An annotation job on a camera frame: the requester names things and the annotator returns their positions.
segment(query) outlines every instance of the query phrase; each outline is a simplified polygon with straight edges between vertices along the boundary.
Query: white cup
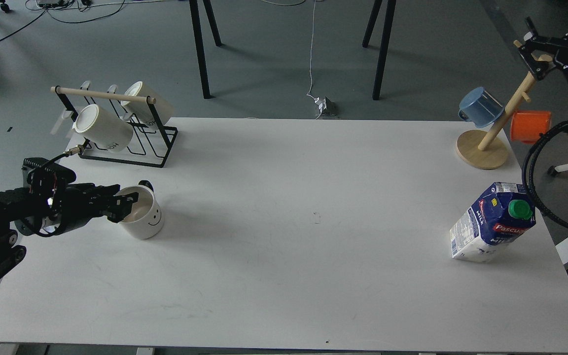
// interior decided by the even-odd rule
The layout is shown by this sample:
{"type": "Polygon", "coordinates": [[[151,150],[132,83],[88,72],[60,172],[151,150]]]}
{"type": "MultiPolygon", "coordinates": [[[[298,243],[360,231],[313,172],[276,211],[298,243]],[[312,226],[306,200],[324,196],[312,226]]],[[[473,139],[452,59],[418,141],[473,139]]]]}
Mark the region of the white cup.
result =
{"type": "Polygon", "coordinates": [[[121,189],[116,196],[139,194],[137,202],[133,204],[129,213],[119,224],[138,240],[147,240],[164,226],[164,215],[153,193],[153,186],[147,180],[141,180],[135,186],[121,189]]]}
{"type": "MultiPolygon", "coordinates": [[[[156,99],[155,109],[159,115],[162,124],[168,123],[168,120],[174,114],[174,107],[164,100],[155,90],[149,88],[143,81],[138,81],[126,90],[124,95],[129,96],[150,96],[156,99]]],[[[137,119],[148,127],[155,127],[155,117],[150,112],[150,108],[146,103],[135,103],[134,101],[120,101],[120,105],[128,111],[128,115],[135,114],[137,119]]]]}
{"type": "Polygon", "coordinates": [[[126,148],[133,137],[133,127],[130,124],[97,104],[88,105],[80,111],[74,129],[96,143],[98,148],[111,152],[126,148]]]}

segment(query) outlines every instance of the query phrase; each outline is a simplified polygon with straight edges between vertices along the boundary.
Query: orange mug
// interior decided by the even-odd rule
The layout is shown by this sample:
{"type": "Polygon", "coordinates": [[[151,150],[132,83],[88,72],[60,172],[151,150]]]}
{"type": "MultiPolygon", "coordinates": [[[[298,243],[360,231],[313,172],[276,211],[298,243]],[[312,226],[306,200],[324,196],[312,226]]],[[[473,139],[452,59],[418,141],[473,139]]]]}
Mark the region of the orange mug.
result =
{"type": "Polygon", "coordinates": [[[510,139],[534,144],[551,126],[552,113],[549,111],[518,110],[512,115],[510,139]]]}

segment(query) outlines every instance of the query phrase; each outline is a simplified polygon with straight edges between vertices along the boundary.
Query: table leg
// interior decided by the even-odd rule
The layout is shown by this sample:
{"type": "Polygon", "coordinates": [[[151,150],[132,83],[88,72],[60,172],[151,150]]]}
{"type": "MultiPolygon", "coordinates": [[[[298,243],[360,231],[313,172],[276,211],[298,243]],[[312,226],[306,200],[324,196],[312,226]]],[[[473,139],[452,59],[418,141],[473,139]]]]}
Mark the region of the table leg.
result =
{"type": "Polygon", "coordinates": [[[372,99],[378,100],[381,94],[381,85],[383,84],[383,73],[385,72],[385,61],[387,60],[387,50],[390,46],[391,27],[394,23],[394,13],[396,12],[396,0],[389,0],[387,4],[387,13],[385,14],[385,25],[383,26],[383,38],[381,39],[381,52],[378,56],[378,65],[376,66],[376,79],[374,80],[374,92],[372,99]]]}
{"type": "Polygon", "coordinates": [[[199,18],[199,5],[196,0],[190,0],[190,14],[192,16],[192,29],[194,30],[194,45],[196,45],[196,59],[199,62],[199,74],[201,75],[201,87],[203,99],[211,99],[210,83],[207,79],[207,67],[205,65],[205,51],[203,50],[203,34],[201,33],[201,19],[199,18]]]}
{"type": "Polygon", "coordinates": [[[210,22],[210,29],[212,29],[212,35],[214,36],[214,43],[216,43],[216,47],[221,47],[223,43],[220,42],[220,34],[218,33],[218,26],[216,26],[216,18],[214,18],[214,10],[212,10],[212,2],[210,0],[203,0],[203,5],[205,6],[207,19],[210,22]]]}
{"type": "Polygon", "coordinates": [[[135,355],[154,355],[155,348],[137,348],[135,355]]]}
{"type": "Polygon", "coordinates": [[[365,36],[363,36],[363,48],[367,48],[369,45],[369,39],[372,37],[372,32],[374,31],[374,25],[376,25],[376,18],[378,17],[378,12],[381,10],[382,2],[383,0],[374,0],[372,13],[370,13],[369,22],[367,22],[367,30],[365,30],[365,36]]]}
{"type": "Polygon", "coordinates": [[[15,355],[19,344],[0,344],[0,355],[15,355]]]}

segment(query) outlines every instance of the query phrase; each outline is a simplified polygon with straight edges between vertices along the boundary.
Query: milk carton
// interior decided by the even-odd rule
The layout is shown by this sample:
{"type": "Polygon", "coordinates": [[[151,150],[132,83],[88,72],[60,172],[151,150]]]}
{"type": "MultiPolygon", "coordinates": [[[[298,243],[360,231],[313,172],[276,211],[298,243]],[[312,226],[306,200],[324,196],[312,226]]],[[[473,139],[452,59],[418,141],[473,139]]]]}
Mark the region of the milk carton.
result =
{"type": "Polygon", "coordinates": [[[487,263],[535,224],[523,185],[495,182],[451,228],[453,259],[487,263]]]}

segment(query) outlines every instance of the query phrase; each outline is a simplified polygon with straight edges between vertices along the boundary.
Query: mug rack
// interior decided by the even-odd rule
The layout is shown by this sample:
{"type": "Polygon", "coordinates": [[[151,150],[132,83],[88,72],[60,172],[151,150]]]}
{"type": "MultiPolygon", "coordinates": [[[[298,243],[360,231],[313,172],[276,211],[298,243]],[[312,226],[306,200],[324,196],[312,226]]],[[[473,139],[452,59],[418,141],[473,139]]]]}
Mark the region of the mug rack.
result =
{"type": "Polygon", "coordinates": [[[130,96],[115,94],[117,85],[111,85],[107,92],[96,92],[89,90],[89,82],[83,83],[80,89],[64,88],[60,86],[52,87],[51,92],[56,94],[65,106],[65,114],[76,122],[78,112],[67,97],[69,95],[82,96],[87,104],[95,104],[95,99],[106,99],[113,108],[113,112],[119,119],[126,117],[128,113],[119,101],[135,101],[138,103],[148,104],[151,114],[155,118],[156,130],[142,124],[135,114],[131,115],[126,123],[133,127],[133,139],[126,146],[126,149],[118,152],[108,151],[99,148],[97,144],[85,139],[83,146],[85,150],[79,154],[82,159],[102,160],[106,162],[115,162],[123,164],[133,164],[139,166],[150,166],[154,168],[163,168],[168,156],[172,150],[175,140],[177,139],[178,130],[176,127],[164,126],[159,114],[155,108],[156,99],[154,97],[130,96]]]}

